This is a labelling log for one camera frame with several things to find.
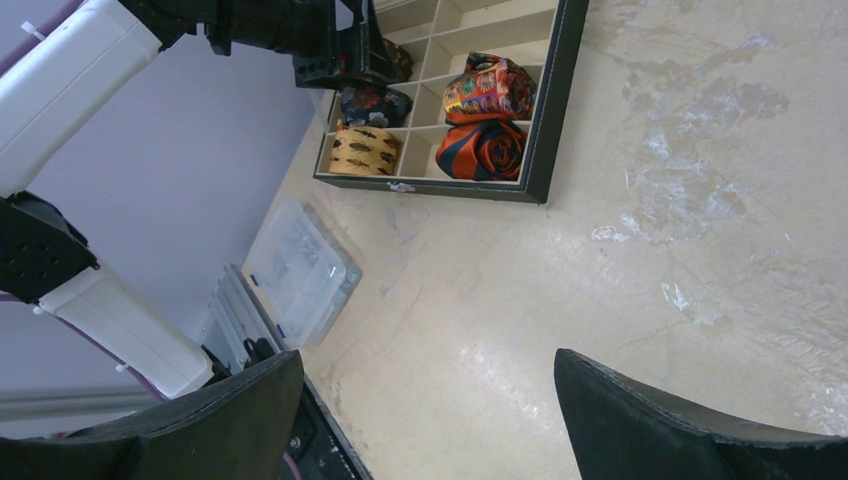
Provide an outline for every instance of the lavender wall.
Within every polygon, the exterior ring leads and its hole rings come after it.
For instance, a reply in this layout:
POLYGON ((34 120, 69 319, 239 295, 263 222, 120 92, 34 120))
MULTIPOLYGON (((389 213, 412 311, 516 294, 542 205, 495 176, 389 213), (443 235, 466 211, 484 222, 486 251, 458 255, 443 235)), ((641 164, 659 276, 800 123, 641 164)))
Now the lavender wall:
MULTIPOLYGON (((0 52, 63 0, 0 2, 0 52)), ((306 129, 291 60, 186 37, 131 80, 51 160, 55 203, 132 285, 196 337, 215 281, 241 262, 306 129)), ((47 317, 0 304, 0 395, 132 383, 47 317)))

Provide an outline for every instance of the plastic container lid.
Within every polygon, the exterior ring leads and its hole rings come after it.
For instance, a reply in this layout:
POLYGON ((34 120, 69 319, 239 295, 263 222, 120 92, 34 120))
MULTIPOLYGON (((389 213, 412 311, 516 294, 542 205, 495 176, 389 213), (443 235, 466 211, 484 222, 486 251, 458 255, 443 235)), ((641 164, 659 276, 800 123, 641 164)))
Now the plastic container lid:
POLYGON ((288 346, 321 343, 335 321, 334 297, 347 268, 300 203, 281 199, 247 267, 268 298, 270 317, 288 346))

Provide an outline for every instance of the clear plastic storage box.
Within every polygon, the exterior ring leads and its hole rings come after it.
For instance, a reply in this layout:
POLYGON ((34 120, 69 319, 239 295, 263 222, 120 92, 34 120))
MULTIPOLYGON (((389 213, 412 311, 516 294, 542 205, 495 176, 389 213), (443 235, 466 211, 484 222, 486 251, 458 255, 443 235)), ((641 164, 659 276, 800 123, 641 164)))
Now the clear plastic storage box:
POLYGON ((317 216, 293 198, 279 202, 245 267, 291 348, 321 343, 361 278, 317 216))

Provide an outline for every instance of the beige floor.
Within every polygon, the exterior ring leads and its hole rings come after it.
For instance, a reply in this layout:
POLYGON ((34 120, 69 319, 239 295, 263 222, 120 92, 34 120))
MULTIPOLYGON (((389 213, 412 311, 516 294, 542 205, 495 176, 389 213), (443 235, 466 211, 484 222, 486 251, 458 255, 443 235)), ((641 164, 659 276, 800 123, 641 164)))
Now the beige floor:
POLYGON ((545 206, 280 190, 365 272, 306 370, 378 479, 579 478, 559 347, 848 435, 848 2, 593 0, 545 206))

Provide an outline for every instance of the patterned fabric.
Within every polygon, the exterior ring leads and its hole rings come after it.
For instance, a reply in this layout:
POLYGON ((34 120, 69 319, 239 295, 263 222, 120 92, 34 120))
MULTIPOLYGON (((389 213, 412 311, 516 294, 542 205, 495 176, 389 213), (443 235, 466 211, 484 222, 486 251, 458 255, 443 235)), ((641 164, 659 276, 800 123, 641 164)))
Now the patterned fabric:
POLYGON ((391 40, 384 38, 383 41, 386 43, 386 48, 395 61, 395 67, 397 67, 401 74, 401 83, 409 81, 410 77, 412 77, 412 66, 415 65, 412 55, 391 40))
POLYGON ((374 127, 339 125, 330 157, 330 173, 339 175, 393 175, 400 142, 374 127))
POLYGON ((498 113, 513 120, 530 120, 536 82, 508 58, 471 52, 465 73, 445 89, 446 112, 477 115, 498 113))
POLYGON ((515 181, 521 173, 527 134, 501 114, 448 113, 445 140, 436 163, 452 178, 515 181))
POLYGON ((349 127, 399 128, 412 110, 412 99, 391 88, 344 83, 341 110, 349 127))

